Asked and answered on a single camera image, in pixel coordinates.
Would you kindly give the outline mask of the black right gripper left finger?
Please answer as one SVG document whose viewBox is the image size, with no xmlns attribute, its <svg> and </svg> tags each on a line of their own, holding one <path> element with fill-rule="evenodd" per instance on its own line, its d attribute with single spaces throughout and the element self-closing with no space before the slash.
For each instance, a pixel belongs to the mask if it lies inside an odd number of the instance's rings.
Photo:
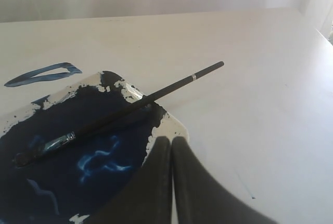
<svg viewBox="0 0 333 224">
<path fill-rule="evenodd" d="M 171 223 L 171 216 L 171 143 L 160 136 L 130 182 L 86 223 Z"/>
</svg>

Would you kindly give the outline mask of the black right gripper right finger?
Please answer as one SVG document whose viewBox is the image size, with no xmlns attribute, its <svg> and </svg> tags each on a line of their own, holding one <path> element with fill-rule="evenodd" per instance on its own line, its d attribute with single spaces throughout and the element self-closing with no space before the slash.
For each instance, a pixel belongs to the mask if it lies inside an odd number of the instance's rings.
<svg viewBox="0 0 333 224">
<path fill-rule="evenodd" d="M 179 223 L 275 223 L 221 186 L 179 136 L 171 145 Z"/>
</svg>

